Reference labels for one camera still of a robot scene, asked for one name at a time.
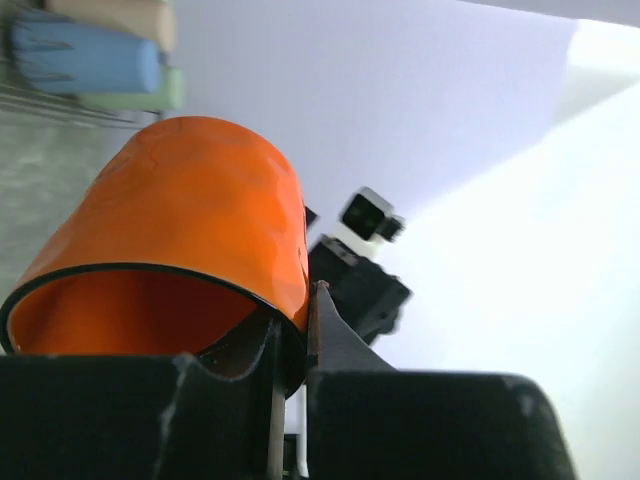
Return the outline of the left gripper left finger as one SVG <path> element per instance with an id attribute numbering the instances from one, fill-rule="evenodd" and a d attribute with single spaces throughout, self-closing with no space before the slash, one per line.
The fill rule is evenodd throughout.
<path id="1" fill-rule="evenodd" d="M 276 479 L 280 326 L 252 315 L 203 358 L 6 356 L 5 479 Z"/>

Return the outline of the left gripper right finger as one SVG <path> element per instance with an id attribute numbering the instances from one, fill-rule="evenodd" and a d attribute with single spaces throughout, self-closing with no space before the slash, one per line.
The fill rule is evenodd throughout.
<path id="1" fill-rule="evenodd" d="M 530 379 L 396 370 L 343 321 L 323 282 L 308 340 L 310 478 L 575 478 L 553 406 Z"/>

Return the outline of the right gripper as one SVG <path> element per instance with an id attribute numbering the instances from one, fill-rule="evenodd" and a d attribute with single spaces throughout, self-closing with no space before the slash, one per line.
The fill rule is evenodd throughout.
<path id="1" fill-rule="evenodd" d="M 309 250 L 311 280 L 323 281 L 347 325 L 368 345 L 396 328 L 412 291 L 378 262 L 354 254 L 322 233 Z"/>

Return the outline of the orange glass mug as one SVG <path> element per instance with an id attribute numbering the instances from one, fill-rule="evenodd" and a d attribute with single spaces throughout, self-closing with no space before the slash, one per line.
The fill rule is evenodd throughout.
<path id="1" fill-rule="evenodd" d="M 183 116 L 137 132 L 1 308 L 9 353 L 202 354 L 254 313 L 283 324 L 285 388 L 304 378 L 309 306 L 298 177 L 265 138 Z"/>

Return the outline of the tall green plastic cup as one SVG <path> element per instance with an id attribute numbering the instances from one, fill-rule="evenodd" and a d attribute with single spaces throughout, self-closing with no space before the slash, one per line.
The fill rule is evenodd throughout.
<path id="1" fill-rule="evenodd" d="M 78 100 L 85 106 L 110 111 L 167 111 L 180 109 L 184 103 L 186 81 L 184 72 L 164 65 L 161 83 L 153 92 L 144 93 L 82 93 Z"/>

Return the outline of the beige plastic cup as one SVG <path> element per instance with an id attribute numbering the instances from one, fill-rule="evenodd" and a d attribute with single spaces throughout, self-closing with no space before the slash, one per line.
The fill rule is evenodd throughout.
<path id="1" fill-rule="evenodd" d="M 50 0 L 48 11 L 154 41 L 164 53 L 177 43 L 177 17 L 171 1 L 157 0 Z"/>

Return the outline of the blue plastic cup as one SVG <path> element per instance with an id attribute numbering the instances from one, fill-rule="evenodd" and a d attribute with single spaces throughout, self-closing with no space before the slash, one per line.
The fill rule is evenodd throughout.
<path id="1" fill-rule="evenodd" d="M 47 93 L 144 93 L 161 83 L 155 43 L 129 33 L 43 12 L 16 18 L 11 45 L 21 75 Z"/>

